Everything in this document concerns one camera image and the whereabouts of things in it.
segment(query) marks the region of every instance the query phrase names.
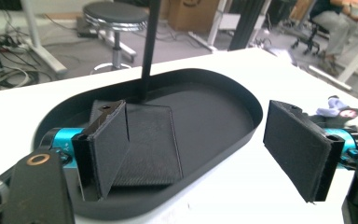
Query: mounting hole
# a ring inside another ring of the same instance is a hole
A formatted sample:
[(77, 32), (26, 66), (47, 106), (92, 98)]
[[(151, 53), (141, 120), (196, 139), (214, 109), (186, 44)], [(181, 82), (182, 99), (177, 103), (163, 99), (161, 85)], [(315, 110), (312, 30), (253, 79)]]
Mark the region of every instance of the mounting hole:
[(35, 156), (31, 157), (30, 159), (28, 159), (27, 164), (28, 165), (40, 165), (40, 164), (45, 163), (49, 159), (50, 159), (49, 154), (39, 154), (39, 155), (35, 155)]

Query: floor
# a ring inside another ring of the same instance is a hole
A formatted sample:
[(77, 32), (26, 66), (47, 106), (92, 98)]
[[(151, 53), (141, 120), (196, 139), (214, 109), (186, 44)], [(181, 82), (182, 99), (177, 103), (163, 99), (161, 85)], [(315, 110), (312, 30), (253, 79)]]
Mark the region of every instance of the floor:
[[(68, 73), (55, 76), (46, 65), (37, 59), (32, 53), (1, 53), (0, 57), (4, 64), (21, 66), (22, 68), (32, 67), (40, 71), (38, 83), (55, 81), (73, 77), (88, 76), (93, 68), (101, 63), (108, 63), (112, 59), (112, 49), (101, 39), (82, 38), (77, 36), (75, 21), (51, 21), (47, 25), (39, 26), (39, 34), (42, 45), (56, 57), (64, 66), (68, 68)], [(327, 40), (317, 36), (317, 41), (325, 48)], [(219, 33), (214, 46), (225, 50), (229, 46), (231, 35), (226, 32)], [(134, 49), (137, 56), (133, 63), (129, 58), (123, 56), (123, 63), (130, 66), (141, 66), (143, 62), (143, 52), (145, 45), (145, 31), (122, 33), (121, 40), (124, 44)], [(255, 39), (258, 43), (264, 43), (265, 47), (283, 49), (289, 52), (297, 61), (301, 68), (307, 70), (309, 65), (316, 65), (318, 57), (303, 55), (305, 45), (299, 45), (297, 49), (291, 49), (291, 45), (296, 41), (296, 37), (288, 34), (283, 26), (266, 27), (258, 32)], [(346, 64), (351, 61), (353, 54), (358, 50), (358, 35), (345, 48), (345, 52), (339, 62)], [(154, 51), (153, 63), (162, 63), (189, 57), (211, 54), (200, 43), (191, 38), (186, 32), (176, 32), (167, 24), (161, 21), (158, 24), (157, 41)], [(353, 76), (347, 82), (353, 87), (350, 94), (358, 97), (358, 77)]]

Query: office chair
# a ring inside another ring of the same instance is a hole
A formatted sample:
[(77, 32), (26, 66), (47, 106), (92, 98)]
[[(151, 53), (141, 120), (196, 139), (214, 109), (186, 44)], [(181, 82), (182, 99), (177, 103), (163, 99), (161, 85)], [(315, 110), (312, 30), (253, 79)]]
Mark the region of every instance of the office chair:
[(312, 53), (312, 55), (315, 56), (319, 54), (320, 44), (314, 40), (314, 37), (316, 36), (316, 34), (318, 34), (318, 32), (322, 32), (326, 35), (328, 35), (329, 32), (326, 29), (324, 29), (321, 25), (315, 23), (314, 21), (310, 20), (310, 23), (312, 24), (310, 36), (299, 36), (296, 42), (291, 47), (292, 49), (295, 49), (298, 47), (298, 44), (300, 42), (304, 43), (307, 45), (307, 48), (303, 51), (303, 54), (307, 55), (309, 52), (312, 52), (313, 48), (316, 48), (316, 51)]
[(97, 27), (99, 35), (110, 40), (113, 44), (113, 59), (111, 63), (103, 63), (94, 71), (111, 66), (111, 70), (129, 68), (121, 63), (121, 50), (125, 46), (120, 44), (120, 32), (143, 30), (147, 25), (147, 13), (136, 6), (120, 2), (93, 2), (83, 7), (85, 21)]

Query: black plastic tray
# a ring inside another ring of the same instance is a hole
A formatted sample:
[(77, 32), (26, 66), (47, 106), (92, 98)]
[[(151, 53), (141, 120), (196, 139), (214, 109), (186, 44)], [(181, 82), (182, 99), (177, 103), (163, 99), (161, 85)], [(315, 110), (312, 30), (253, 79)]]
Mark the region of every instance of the black plastic tray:
[(67, 169), (75, 213), (96, 219), (137, 217), (153, 210), (244, 146), (260, 124), (257, 99), (229, 77), (201, 69), (171, 71), (149, 79), (145, 100), (138, 100), (141, 80), (86, 91), (53, 108), (36, 131), (34, 146), (52, 128), (86, 127), (94, 100), (165, 105), (172, 109), (183, 179), (168, 187), (112, 188), (107, 199), (83, 202), (77, 173)]

